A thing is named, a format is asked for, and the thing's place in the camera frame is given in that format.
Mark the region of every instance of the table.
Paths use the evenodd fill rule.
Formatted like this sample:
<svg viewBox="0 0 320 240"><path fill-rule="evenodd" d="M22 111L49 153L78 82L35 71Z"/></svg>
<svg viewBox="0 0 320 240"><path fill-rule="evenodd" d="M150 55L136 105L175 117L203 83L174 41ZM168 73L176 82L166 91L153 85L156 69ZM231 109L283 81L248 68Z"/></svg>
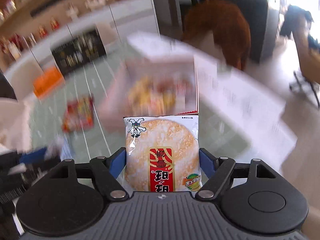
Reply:
<svg viewBox="0 0 320 240"><path fill-rule="evenodd" d="M37 100L29 121L32 147L35 149L48 145L57 134L63 134L60 127L68 100L91 93L95 106L98 106L107 95L121 60L132 57L141 55L127 43L116 44L111 52L107 52L106 57L95 60L67 77L64 87L57 89L43 101ZM229 157L235 157L249 147L241 134L234 131L201 100L199 113L200 147L206 148L215 156ZM88 131L70 133L68 140L74 151L75 162L86 163L97 156L109 157L125 146L125 131L107 132L100 124L94 108L94 127Z"/></svg>

